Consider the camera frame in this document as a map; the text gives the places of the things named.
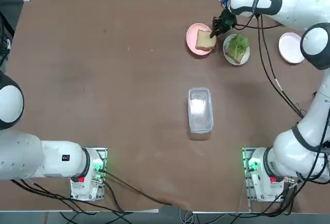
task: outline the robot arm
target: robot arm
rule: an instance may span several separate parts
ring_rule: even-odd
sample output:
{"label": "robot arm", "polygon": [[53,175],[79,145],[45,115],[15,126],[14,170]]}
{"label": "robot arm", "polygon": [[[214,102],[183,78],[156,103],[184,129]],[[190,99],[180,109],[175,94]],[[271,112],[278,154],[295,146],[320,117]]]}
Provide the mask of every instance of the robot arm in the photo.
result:
{"label": "robot arm", "polygon": [[[321,141],[330,108],[330,0],[219,1],[227,1],[223,12],[245,17],[262,14],[285,26],[306,30],[300,44],[301,52],[313,66],[324,70],[324,79],[307,115],[298,125],[279,134],[272,148],[257,148],[250,159],[255,163],[251,176],[257,200],[273,201],[283,191],[284,177],[297,177],[298,173],[307,177]],[[226,32],[223,29],[225,15],[228,13],[222,13],[216,19],[218,23],[213,19],[213,35]],[[327,129],[324,141],[329,139],[330,129]],[[324,153],[321,153],[312,175],[321,172],[324,163]],[[318,180],[324,182],[329,179],[327,165]]]}
{"label": "robot arm", "polygon": [[82,148],[70,141],[45,141],[8,128],[24,110],[23,93],[16,82],[0,71],[0,180],[70,178],[71,197],[102,200],[106,149]]}

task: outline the plastic container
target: plastic container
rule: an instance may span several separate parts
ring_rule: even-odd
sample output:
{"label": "plastic container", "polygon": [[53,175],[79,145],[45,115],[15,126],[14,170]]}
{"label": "plastic container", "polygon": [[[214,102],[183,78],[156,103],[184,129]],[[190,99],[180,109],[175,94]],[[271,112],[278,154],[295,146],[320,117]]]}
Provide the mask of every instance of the plastic container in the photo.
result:
{"label": "plastic container", "polygon": [[213,128],[211,94],[207,88],[191,88],[188,92],[188,117],[191,133],[204,134]]}

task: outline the green lettuce leaf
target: green lettuce leaf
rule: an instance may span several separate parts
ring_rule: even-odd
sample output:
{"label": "green lettuce leaf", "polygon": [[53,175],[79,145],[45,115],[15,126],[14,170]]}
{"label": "green lettuce leaf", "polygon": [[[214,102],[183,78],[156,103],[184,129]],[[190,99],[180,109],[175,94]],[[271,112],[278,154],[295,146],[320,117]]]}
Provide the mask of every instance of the green lettuce leaf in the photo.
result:
{"label": "green lettuce leaf", "polygon": [[238,55],[245,53],[249,46],[248,39],[243,37],[241,34],[238,34],[237,36],[231,38],[228,52],[236,59]]}

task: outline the brown table surface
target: brown table surface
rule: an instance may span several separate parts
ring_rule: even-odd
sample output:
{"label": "brown table surface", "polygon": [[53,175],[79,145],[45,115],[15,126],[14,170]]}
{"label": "brown table surface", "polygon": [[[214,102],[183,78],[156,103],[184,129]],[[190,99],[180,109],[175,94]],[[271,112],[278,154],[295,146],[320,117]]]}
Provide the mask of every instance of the brown table surface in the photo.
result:
{"label": "brown table surface", "polygon": [[[298,117],[267,81],[255,29],[241,31],[250,42],[250,58],[241,67],[224,58],[226,35],[204,59],[188,51],[188,27],[211,25],[221,10],[218,0],[25,3],[8,69],[25,95],[24,115],[15,128],[40,139],[108,147],[108,170],[147,194],[189,210],[235,212],[244,175],[242,147],[271,146]],[[269,25],[274,22],[265,18]],[[307,108],[322,72],[307,61],[292,66],[281,59],[277,44],[287,31],[266,30],[268,48],[282,87]],[[189,139],[192,87],[211,92],[214,127],[206,141]],[[37,182],[69,195],[69,179]],[[325,187],[306,186],[294,211],[328,213]],[[113,188],[126,210],[159,207],[118,184]],[[1,210],[67,209],[11,182],[0,182],[0,195]],[[100,204],[113,207],[110,195]],[[265,205],[253,206],[262,210]],[[240,211],[248,211],[245,190]]]}

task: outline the pink plate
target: pink plate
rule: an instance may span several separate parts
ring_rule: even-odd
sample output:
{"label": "pink plate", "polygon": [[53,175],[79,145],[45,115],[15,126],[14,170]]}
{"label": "pink plate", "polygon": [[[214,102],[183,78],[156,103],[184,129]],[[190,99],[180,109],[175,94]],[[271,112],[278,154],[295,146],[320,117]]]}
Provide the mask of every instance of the pink plate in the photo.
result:
{"label": "pink plate", "polygon": [[204,51],[204,50],[197,50],[195,48],[196,42],[197,42],[197,32],[199,29],[205,30],[205,31],[211,31],[211,29],[205,24],[196,23],[196,24],[191,25],[186,34],[187,45],[193,53],[195,53],[197,55],[207,55],[208,53],[211,52],[211,50]]}

